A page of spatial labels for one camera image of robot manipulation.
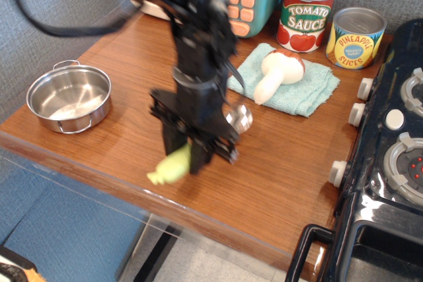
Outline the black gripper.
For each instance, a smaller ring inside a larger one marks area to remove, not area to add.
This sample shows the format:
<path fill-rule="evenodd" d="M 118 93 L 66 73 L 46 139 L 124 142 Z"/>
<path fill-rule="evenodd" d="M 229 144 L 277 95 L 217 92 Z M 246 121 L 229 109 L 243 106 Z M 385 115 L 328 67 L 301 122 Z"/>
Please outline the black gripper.
<path fill-rule="evenodd" d="M 216 77 L 204 83 L 179 80 L 175 83 L 175 92 L 158 88 L 150 91 L 153 99 L 151 114 L 162 122 L 166 155 L 180 149 L 188 141 L 188 136 L 176 127 L 178 124 L 222 138 L 224 143 L 232 141 L 236 144 L 239 133 L 227 122 L 222 110 L 227 102 L 227 77 Z M 195 139 L 190 154 L 190 173 L 197 174 L 212 159 L 213 149 Z"/>

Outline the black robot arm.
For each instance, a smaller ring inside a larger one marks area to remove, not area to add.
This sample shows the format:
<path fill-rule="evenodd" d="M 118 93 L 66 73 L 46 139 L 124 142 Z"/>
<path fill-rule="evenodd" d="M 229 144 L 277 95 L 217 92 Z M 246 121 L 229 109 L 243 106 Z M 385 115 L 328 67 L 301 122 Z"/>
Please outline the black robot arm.
<path fill-rule="evenodd" d="M 151 113 L 162 121 L 166 154 L 189 143 L 191 174 L 198 173 L 214 155 L 235 158 L 239 135 L 222 110 L 228 77 L 236 73 L 230 62 L 237 37 L 229 22 L 229 1 L 133 1 L 158 5 L 171 22 L 177 52 L 173 69 L 176 90 L 151 91 Z"/>

